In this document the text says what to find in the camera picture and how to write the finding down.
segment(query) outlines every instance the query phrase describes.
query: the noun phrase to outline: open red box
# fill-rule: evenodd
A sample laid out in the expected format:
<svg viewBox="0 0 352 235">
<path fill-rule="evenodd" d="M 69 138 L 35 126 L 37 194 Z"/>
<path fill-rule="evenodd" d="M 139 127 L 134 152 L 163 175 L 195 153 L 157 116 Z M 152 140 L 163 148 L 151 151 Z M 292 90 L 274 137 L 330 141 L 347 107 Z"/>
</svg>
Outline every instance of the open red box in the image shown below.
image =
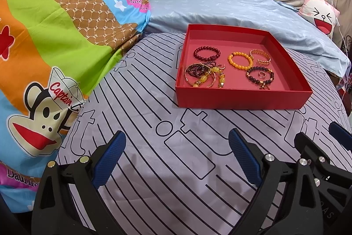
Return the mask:
<svg viewBox="0 0 352 235">
<path fill-rule="evenodd" d="M 225 65 L 225 85 L 218 88 L 218 79 L 214 86 L 207 88 L 212 77 L 200 87 L 192 87 L 184 78 L 185 69 L 194 63 L 199 63 L 193 56 L 195 49 L 201 46 L 212 46 L 220 50 L 221 55 L 216 60 Z M 228 56 L 232 52 L 243 52 L 249 55 L 252 49 L 260 49 L 271 56 L 271 62 L 265 66 L 273 70 L 274 81 L 270 90 L 260 90 L 259 85 L 249 81 L 245 70 L 231 66 Z M 209 57 L 213 51 L 202 50 L 200 56 Z M 257 60 L 266 60 L 263 56 L 254 54 L 253 66 Z M 248 66 L 245 57 L 234 56 L 233 61 L 239 65 Z M 251 76 L 259 79 L 259 71 L 253 71 Z M 191 83 L 196 78 L 187 76 Z M 307 80 L 281 44 L 267 31 L 251 28 L 190 24 L 183 45 L 182 56 L 176 79 L 176 95 L 178 106 L 182 108 L 202 109 L 300 109 L 313 93 Z"/>
</svg>

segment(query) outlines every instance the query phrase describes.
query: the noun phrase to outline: pink pillow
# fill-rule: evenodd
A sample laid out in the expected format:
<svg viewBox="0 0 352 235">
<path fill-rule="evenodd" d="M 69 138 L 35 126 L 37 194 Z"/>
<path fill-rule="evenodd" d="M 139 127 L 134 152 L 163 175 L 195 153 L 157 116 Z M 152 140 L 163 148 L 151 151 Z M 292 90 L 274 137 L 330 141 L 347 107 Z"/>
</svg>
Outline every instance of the pink pillow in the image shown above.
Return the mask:
<svg viewBox="0 0 352 235">
<path fill-rule="evenodd" d="M 332 5 L 325 0 L 304 0 L 298 14 L 332 39 L 336 18 L 340 15 Z"/>
</svg>

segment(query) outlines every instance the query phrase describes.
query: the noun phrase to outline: black beaded bracelet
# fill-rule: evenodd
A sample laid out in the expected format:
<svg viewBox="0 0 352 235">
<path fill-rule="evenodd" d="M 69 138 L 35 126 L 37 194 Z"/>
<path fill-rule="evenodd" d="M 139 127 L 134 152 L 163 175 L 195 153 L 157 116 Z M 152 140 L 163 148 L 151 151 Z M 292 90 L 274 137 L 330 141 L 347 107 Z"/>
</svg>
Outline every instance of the black beaded bracelet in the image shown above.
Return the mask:
<svg viewBox="0 0 352 235">
<path fill-rule="evenodd" d="M 208 58 L 205 58 L 205 57 L 202 57 L 202 56 L 199 56 L 198 55 L 198 52 L 199 51 L 201 51 L 201 50 L 212 50 L 212 51 L 214 51 L 214 52 L 216 52 L 216 55 L 213 55 L 213 56 L 210 56 L 210 57 L 208 57 Z M 211 47 L 211 46 L 202 46 L 202 47 L 198 47 L 196 50 L 194 50 L 194 52 L 193 52 L 193 56 L 195 57 L 195 58 L 197 58 L 198 60 L 200 60 L 200 61 L 204 61 L 204 62 L 206 62 L 206 61 L 214 61 L 214 60 L 216 60 L 216 59 L 218 59 L 219 57 L 220 57 L 220 50 L 219 49 L 217 49 L 217 48 L 215 48 L 215 47 Z"/>
<path fill-rule="evenodd" d="M 253 72 L 254 70 L 269 72 L 270 73 L 270 79 L 269 80 L 265 80 L 265 81 L 260 81 L 258 79 L 255 79 L 253 76 L 250 76 L 250 73 Z M 249 68 L 247 70 L 246 77 L 248 78 L 248 80 L 252 81 L 253 83 L 256 83 L 256 84 L 260 85 L 259 89 L 264 89 L 265 87 L 269 89 L 268 85 L 271 84 L 272 81 L 274 81 L 274 72 L 271 69 L 269 69 L 269 68 L 255 66 L 255 67 Z"/>
</svg>

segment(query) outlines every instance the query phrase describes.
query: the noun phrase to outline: colorful blanket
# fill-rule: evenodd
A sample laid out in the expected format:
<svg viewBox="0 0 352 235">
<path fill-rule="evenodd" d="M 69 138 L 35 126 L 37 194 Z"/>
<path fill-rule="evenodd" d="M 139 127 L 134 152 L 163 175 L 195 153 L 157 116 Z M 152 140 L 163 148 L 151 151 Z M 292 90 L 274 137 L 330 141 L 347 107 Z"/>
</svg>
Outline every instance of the colorful blanket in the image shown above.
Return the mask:
<svg viewBox="0 0 352 235">
<path fill-rule="evenodd" d="M 0 0 L 0 192 L 12 212 L 32 209 L 85 99 L 149 17 L 147 0 Z"/>
</svg>

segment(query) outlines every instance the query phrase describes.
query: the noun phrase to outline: red mouth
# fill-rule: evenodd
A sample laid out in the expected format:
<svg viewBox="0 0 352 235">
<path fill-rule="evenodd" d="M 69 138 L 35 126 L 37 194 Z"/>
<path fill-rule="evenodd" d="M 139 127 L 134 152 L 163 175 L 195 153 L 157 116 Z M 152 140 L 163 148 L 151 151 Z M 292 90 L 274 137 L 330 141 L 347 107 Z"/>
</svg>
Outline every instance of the red mouth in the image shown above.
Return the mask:
<svg viewBox="0 0 352 235">
<path fill-rule="evenodd" d="M 324 32 L 326 35 L 329 35 L 331 33 L 332 25 L 330 23 L 316 18 L 314 18 L 314 22 L 316 27 L 322 32 Z"/>
<path fill-rule="evenodd" d="M 52 141 L 52 140 L 48 139 L 47 137 L 45 137 L 39 133 L 33 132 L 33 131 L 31 131 L 31 130 L 29 130 L 19 124 L 13 123 L 13 126 L 18 131 L 18 133 L 21 135 L 21 137 L 25 139 L 26 142 L 28 142 L 30 145 L 32 145 L 33 147 L 35 147 L 38 150 L 42 150 L 47 145 L 56 144 L 55 141 Z"/>
</svg>

